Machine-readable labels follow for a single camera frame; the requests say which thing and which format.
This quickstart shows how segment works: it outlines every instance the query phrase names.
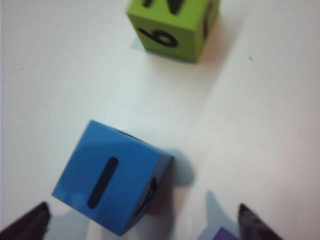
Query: green cube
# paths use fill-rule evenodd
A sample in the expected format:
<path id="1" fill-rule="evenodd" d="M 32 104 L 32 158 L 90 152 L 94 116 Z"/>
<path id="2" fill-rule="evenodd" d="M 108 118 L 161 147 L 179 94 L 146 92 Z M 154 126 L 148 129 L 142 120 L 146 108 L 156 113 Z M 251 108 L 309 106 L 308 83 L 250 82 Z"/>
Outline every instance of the green cube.
<path id="1" fill-rule="evenodd" d="M 146 50 L 197 62 L 220 0 L 132 0 L 127 15 Z"/>

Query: number 6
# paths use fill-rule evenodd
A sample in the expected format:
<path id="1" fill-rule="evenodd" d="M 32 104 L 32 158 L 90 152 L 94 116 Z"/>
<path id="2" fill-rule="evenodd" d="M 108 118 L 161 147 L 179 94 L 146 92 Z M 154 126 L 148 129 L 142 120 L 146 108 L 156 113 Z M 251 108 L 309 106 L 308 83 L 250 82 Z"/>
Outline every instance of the number 6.
<path id="1" fill-rule="evenodd" d="M 142 34 L 144 34 L 145 36 L 147 36 L 148 38 L 152 39 L 153 41 L 157 42 L 158 44 L 161 44 L 163 46 L 169 47 L 169 48 L 175 48 L 178 46 L 178 41 L 177 39 L 175 39 L 174 36 L 172 36 L 171 34 L 162 31 L 162 30 L 154 30 L 152 31 L 152 34 L 148 33 L 146 30 L 142 29 L 142 28 L 138 28 L 138 31 Z M 169 42 L 167 41 L 163 41 L 160 37 L 165 37 L 169 40 Z"/>

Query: foam cube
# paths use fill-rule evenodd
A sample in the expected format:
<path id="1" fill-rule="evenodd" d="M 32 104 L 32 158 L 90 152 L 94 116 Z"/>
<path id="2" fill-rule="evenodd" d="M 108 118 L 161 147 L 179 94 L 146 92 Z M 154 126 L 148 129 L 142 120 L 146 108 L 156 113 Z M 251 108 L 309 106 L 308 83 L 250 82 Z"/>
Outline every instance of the foam cube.
<path id="1" fill-rule="evenodd" d="M 144 215 L 173 157 L 90 121 L 52 195 L 121 236 Z"/>
<path id="2" fill-rule="evenodd" d="M 220 0 L 131 0 L 127 15 L 146 50 L 197 62 Z"/>

